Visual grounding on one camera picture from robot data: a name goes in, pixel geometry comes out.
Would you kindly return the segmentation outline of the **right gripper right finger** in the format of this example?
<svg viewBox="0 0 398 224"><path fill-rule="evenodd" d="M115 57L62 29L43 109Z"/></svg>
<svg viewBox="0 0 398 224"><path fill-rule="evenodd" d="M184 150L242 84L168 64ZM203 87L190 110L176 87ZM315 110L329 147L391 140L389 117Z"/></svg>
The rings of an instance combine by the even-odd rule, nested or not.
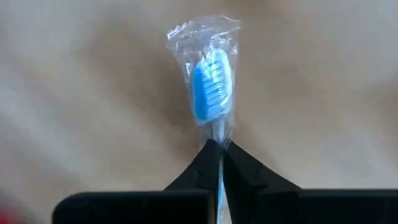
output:
<svg viewBox="0 0 398 224"><path fill-rule="evenodd" d="M234 142L224 184L232 224L398 224L398 189L302 189Z"/></svg>

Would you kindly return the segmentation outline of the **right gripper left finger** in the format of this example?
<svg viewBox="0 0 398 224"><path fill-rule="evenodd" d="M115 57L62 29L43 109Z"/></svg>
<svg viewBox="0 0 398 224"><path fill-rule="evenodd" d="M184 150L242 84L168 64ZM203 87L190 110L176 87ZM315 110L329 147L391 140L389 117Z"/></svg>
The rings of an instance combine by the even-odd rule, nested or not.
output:
<svg viewBox="0 0 398 224"><path fill-rule="evenodd" d="M219 159L208 140L165 189L73 194L54 208L52 224L216 224Z"/></svg>

